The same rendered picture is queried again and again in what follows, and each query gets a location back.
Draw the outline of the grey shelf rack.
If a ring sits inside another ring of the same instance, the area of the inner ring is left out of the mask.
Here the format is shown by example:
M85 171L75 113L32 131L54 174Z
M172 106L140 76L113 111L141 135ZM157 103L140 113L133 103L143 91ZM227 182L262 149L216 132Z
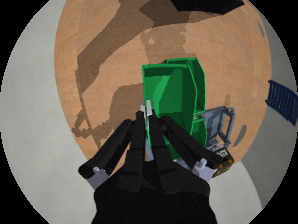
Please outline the grey shelf rack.
M221 110L221 109L223 109L223 110ZM210 110L205 110L205 112L202 112L202 113L195 114L195 116L202 114L201 116L204 118L204 121L205 121L206 131L207 131L207 140L206 140L206 144L205 144L206 149L208 149L212 152L219 150L223 147L226 147L228 149L228 146L231 144L229 137L230 137L230 134L231 134L231 131L233 128L233 124L234 124L234 120L235 120L235 116L236 116L234 111L235 111L234 107L229 107L229 110L228 110L227 107L222 106L222 107L218 107L218 108L214 108L214 109L210 109ZM224 113L230 117L226 135L222 132L224 119L225 119ZM224 144L222 144L220 146L215 145L218 143L218 141L216 140L217 134L220 136L220 138L224 142ZM154 160L153 153L152 153L153 151L151 149L152 149L152 145L149 146L149 144L148 144L148 135L147 135L147 130L146 130L145 151L146 151L149 161ZM188 167L188 165L183 161L182 158L174 159L173 161L177 162L178 164L182 165L183 167L187 168L189 171L192 172L192 169Z

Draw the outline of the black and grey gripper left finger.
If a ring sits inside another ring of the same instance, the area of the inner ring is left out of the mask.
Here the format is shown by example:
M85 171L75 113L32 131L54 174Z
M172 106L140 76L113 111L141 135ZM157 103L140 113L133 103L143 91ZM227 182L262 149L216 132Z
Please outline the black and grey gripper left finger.
M147 129L144 100L141 101L140 110L135 114L136 121L124 120L94 157L79 167L79 174L94 190L109 178L131 141L130 148L126 152L118 189L129 198L139 194L141 160L145 161Z

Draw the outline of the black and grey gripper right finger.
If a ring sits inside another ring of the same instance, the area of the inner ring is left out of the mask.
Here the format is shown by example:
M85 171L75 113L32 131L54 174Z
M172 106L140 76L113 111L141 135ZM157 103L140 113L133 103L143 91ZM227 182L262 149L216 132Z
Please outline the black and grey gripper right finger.
M166 146L163 135L189 168L192 169L192 172L209 182L222 164L222 157L204 148L171 117L162 116L161 118L157 118L155 110L151 109L150 100L146 100L146 103L148 129L153 157L156 159L161 191L166 195L174 195L181 187L179 173L174 165L169 147Z

